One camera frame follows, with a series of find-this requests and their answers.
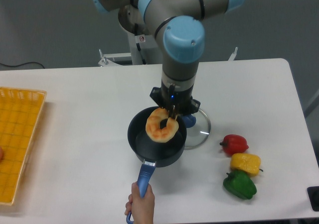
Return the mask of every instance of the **human hand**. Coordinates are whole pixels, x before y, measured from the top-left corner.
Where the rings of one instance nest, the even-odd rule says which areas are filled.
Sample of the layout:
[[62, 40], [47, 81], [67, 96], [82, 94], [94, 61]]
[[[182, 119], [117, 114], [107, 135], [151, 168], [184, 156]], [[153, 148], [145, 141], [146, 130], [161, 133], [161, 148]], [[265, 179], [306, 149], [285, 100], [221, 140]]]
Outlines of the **human hand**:
[[137, 183], [132, 184], [132, 194], [126, 203], [125, 215], [132, 212], [134, 224], [153, 224], [155, 196], [152, 187], [148, 186], [145, 196], [140, 197], [140, 190]]

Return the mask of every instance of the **green bell pepper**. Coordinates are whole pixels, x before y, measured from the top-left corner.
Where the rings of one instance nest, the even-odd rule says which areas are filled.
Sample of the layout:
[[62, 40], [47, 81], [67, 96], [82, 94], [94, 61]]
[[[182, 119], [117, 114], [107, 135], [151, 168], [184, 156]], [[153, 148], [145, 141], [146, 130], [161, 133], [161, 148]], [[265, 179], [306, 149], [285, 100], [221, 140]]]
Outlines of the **green bell pepper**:
[[227, 173], [228, 177], [224, 179], [223, 186], [226, 190], [241, 199], [252, 199], [257, 193], [254, 182], [242, 170], [234, 170]]

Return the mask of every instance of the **cable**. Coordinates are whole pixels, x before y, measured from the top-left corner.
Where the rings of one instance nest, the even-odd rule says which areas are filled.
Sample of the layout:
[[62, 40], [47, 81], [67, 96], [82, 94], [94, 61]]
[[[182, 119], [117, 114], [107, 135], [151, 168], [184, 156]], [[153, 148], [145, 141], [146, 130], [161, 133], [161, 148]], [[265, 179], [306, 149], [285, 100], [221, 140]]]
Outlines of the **cable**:
[[42, 66], [43, 69], [45, 69], [45, 67], [41, 63], [36, 62], [36, 61], [25, 62], [25, 63], [22, 63], [20, 65], [15, 65], [15, 66], [10, 66], [10, 65], [6, 65], [6, 64], [0, 63], [0, 65], [7, 66], [7, 67], [19, 67], [19, 66], [24, 66], [24, 65], [27, 65], [27, 64], [38, 64], [38, 65]]

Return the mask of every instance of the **gray floor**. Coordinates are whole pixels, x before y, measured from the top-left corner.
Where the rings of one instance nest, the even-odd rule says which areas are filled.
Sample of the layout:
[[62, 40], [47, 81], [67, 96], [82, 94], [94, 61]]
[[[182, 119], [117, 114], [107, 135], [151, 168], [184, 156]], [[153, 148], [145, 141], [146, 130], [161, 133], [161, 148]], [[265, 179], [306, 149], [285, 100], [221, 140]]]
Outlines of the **gray floor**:
[[[240, 60], [288, 60], [303, 108], [319, 89], [318, 0], [246, 0], [238, 10], [203, 24], [206, 49], [201, 61], [227, 60], [238, 46]], [[117, 11], [100, 14], [92, 0], [0, 0], [0, 63], [96, 66], [99, 48], [104, 53], [128, 52], [126, 40]], [[319, 108], [306, 121], [318, 154]]]

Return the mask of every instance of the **finger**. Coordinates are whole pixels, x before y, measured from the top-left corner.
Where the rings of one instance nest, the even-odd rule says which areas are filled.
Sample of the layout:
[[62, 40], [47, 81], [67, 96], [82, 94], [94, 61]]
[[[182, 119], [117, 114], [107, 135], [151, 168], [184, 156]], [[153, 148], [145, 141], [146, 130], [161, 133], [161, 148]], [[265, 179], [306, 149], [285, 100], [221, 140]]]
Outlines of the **finger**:
[[130, 203], [133, 202], [133, 196], [132, 196], [132, 194], [129, 195], [129, 202], [130, 202]]
[[146, 190], [146, 192], [153, 193], [153, 189], [152, 189], [152, 186], [150, 184], [148, 185], [148, 189]]
[[126, 210], [125, 210], [124, 213], [125, 213], [126, 215], [128, 215], [129, 212], [132, 210], [132, 204], [126, 203], [125, 207], [126, 207]]
[[132, 184], [132, 198], [133, 198], [133, 200], [141, 198], [140, 197], [140, 190], [139, 190], [137, 183]]
[[145, 197], [155, 199], [155, 196], [150, 184], [148, 185], [148, 188], [146, 190]]
[[125, 204], [125, 208], [126, 208], [126, 209], [129, 208], [129, 207], [131, 207], [131, 206], [132, 206], [132, 204], [129, 203], [129, 202], [127, 202], [127, 203]]

